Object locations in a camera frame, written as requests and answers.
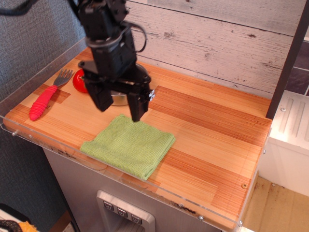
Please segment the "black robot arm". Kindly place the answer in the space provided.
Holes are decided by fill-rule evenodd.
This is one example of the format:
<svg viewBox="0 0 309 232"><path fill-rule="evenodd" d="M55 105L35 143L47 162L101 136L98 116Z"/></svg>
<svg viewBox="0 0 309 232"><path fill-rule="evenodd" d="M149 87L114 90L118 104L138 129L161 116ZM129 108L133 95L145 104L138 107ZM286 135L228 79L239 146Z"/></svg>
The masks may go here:
<svg viewBox="0 0 309 232"><path fill-rule="evenodd" d="M138 122L148 111L155 93L151 78L137 64L131 28L144 29L125 21L128 14L124 0L70 1L70 6L85 31L86 45L93 60L81 61L85 87L96 107L107 110L112 104L111 91L126 94L132 120Z"/></svg>

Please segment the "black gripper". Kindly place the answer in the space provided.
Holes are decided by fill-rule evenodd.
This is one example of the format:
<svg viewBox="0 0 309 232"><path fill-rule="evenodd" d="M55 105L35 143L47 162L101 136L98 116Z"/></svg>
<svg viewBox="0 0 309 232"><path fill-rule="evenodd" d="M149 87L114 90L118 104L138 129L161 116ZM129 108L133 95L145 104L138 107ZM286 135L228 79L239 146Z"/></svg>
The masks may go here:
<svg viewBox="0 0 309 232"><path fill-rule="evenodd" d="M137 68L137 51L130 26L86 26L86 44L93 60L82 61L85 87L96 107L104 112L112 104L111 90L127 94L133 122L148 111L155 93L150 89L151 78Z"/></svg>

